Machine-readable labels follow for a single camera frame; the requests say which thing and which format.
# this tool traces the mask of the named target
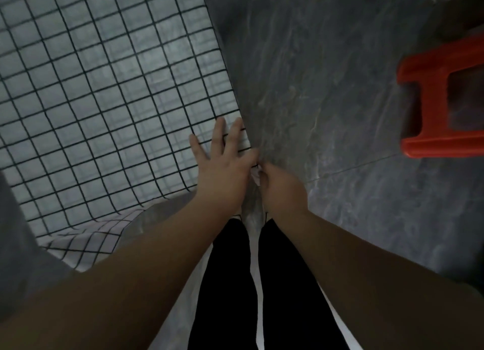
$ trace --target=right hand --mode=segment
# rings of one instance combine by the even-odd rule
[[[271,163],[263,163],[260,175],[262,203],[274,218],[307,212],[307,192],[294,175]]]

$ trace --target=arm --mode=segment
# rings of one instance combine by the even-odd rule
[[[483,299],[319,218],[296,177],[263,170],[264,206],[364,349],[482,347]]]
[[[223,146],[217,120],[208,160],[195,136],[199,164],[194,199],[132,245],[89,271],[47,290],[0,327],[2,349],[147,348],[190,273],[240,207],[257,151],[237,155],[236,120]]]

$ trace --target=grid-pattern tile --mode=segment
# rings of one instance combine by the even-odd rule
[[[188,135],[209,147],[221,115],[239,109],[204,0],[0,0],[0,169],[71,266],[195,187]]]

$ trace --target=leg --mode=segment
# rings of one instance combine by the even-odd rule
[[[230,219],[214,241],[188,342],[196,349],[257,349],[257,292],[250,274],[249,235]]]
[[[266,350],[348,349],[316,279],[274,220],[260,233],[259,267]]]

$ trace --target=floor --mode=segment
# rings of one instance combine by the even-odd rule
[[[409,159],[399,148],[412,96],[396,84],[396,67],[435,39],[428,33],[438,26],[439,6],[430,0],[206,3],[252,146],[306,183],[311,210],[439,274],[481,282],[484,158]],[[258,198],[252,186],[245,221],[254,256],[262,225]],[[152,208],[132,233],[166,209],[172,208]],[[151,348],[186,347],[208,255]],[[252,271],[261,295],[256,262]]]

